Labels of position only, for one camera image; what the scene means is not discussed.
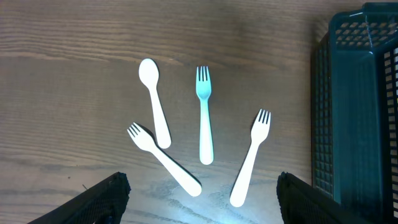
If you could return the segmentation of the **white fork under arm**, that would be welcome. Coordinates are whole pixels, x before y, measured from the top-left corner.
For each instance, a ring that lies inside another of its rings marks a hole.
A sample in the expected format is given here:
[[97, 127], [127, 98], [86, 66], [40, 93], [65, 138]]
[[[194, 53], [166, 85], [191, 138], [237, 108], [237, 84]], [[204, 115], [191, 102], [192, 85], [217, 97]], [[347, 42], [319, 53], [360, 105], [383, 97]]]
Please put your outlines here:
[[127, 128], [127, 132], [136, 146], [143, 151], [152, 153], [189, 195], [197, 197], [201, 194], [202, 187], [199, 181], [159, 149], [147, 131], [137, 123], [132, 123]]

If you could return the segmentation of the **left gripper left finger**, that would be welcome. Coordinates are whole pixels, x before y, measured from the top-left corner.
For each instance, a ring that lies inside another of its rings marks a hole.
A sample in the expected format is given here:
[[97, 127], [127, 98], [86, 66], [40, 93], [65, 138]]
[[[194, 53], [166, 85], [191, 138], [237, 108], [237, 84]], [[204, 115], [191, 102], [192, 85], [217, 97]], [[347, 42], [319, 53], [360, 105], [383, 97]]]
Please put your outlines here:
[[127, 175], [116, 172], [29, 224], [119, 224], [130, 191]]

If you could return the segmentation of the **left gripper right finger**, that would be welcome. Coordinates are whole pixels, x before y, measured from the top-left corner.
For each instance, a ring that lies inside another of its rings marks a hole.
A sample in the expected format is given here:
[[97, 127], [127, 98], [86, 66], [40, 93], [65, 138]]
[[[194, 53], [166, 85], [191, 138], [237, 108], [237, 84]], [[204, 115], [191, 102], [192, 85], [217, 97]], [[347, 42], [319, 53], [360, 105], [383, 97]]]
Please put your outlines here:
[[276, 192], [285, 224], [367, 223], [288, 172], [278, 177]]

